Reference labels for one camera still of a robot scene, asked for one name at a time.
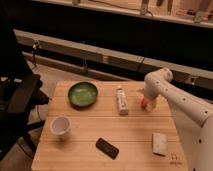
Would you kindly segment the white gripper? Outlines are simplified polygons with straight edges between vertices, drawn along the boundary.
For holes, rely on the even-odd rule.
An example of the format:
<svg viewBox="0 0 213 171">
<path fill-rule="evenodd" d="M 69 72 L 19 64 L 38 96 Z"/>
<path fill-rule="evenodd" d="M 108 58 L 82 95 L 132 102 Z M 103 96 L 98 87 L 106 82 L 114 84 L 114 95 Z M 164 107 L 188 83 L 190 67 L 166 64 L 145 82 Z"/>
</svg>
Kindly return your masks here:
<svg viewBox="0 0 213 171">
<path fill-rule="evenodd" d="M 149 112 L 153 111 L 157 106 L 157 100 L 155 99 L 158 97 L 158 93 L 149 86 L 139 88 L 138 92 L 143 94 L 142 100 L 149 101 L 146 110 Z"/>
</svg>

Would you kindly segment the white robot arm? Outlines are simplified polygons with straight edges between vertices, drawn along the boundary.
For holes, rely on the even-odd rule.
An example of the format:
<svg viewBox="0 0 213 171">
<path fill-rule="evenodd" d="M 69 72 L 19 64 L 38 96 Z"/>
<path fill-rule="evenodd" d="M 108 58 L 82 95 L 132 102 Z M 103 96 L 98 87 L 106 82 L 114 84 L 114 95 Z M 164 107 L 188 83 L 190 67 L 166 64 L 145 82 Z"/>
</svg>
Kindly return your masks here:
<svg viewBox="0 0 213 171">
<path fill-rule="evenodd" d="M 148 73 L 144 78 L 141 107 L 146 109 L 161 95 L 175 104 L 201 127 L 196 158 L 196 171 L 213 171 L 213 104 L 171 84 L 173 73 L 168 68 Z"/>
</svg>

